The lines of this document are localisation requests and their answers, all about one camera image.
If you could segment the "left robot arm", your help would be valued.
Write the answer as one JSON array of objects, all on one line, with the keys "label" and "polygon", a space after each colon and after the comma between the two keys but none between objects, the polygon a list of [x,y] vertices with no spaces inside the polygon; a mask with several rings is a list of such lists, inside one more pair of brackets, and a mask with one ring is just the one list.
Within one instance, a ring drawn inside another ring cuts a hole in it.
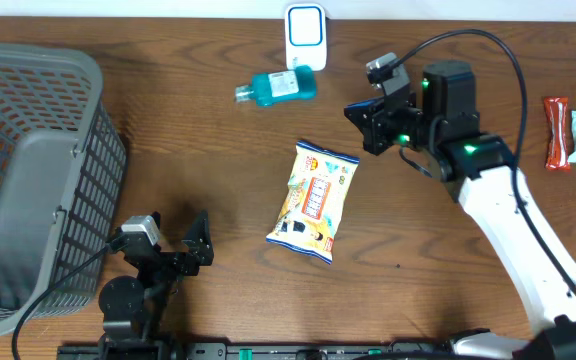
[{"label": "left robot arm", "polygon": [[160,323],[173,288],[213,262],[208,213],[200,212],[182,237],[185,251],[164,252],[159,245],[161,239],[157,212],[129,218],[109,239],[109,251],[121,252],[137,274],[116,277],[101,290],[101,359],[185,357],[175,338],[160,331]]}]

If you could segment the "red orange snack bar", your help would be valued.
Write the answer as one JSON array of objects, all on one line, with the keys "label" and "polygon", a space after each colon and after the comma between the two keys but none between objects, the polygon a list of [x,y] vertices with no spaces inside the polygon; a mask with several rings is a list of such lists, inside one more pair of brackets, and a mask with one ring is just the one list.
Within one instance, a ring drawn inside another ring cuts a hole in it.
[{"label": "red orange snack bar", "polygon": [[567,97],[548,96],[543,99],[547,123],[551,137],[545,168],[548,170],[569,171],[567,155]]}]

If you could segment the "teal bottle with grey cap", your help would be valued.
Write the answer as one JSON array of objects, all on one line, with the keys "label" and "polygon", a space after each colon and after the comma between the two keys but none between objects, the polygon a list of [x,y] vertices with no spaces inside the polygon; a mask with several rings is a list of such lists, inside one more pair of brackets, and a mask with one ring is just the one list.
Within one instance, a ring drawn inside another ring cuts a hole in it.
[{"label": "teal bottle with grey cap", "polygon": [[254,101],[260,107],[309,100],[316,95],[315,75],[307,65],[281,72],[256,74],[249,84],[238,86],[234,91],[237,103]]}]

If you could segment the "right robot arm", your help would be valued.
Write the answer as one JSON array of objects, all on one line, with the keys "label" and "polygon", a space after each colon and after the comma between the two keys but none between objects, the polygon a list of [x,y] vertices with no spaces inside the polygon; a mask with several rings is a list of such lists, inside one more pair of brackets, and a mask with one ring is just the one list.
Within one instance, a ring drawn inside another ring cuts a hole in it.
[{"label": "right robot arm", "polygon": [[366,65],[380,98],[347,106],[367,152],[393,145],[425,155],[425,175],[440,181],[476,222],[515,286],[530,341],[472,330],[448,340],[442,358],[576,359],[576,263],[536,205],[514,157],[497,135],[480,129],[476,81],[456,60],[423,69],[422,106],[415,106],[405,68],[389,53]]}]

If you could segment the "yellow snack chip bag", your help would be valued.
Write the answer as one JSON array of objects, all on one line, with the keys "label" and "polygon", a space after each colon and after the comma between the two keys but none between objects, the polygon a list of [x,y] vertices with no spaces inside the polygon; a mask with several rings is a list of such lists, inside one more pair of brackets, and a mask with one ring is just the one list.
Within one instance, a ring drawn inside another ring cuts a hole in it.
[{"label": "yellow snack chip bag", "polygon": [[288,193],[266,241],[330,264],[344,203],[360,159],[300,140]]}]

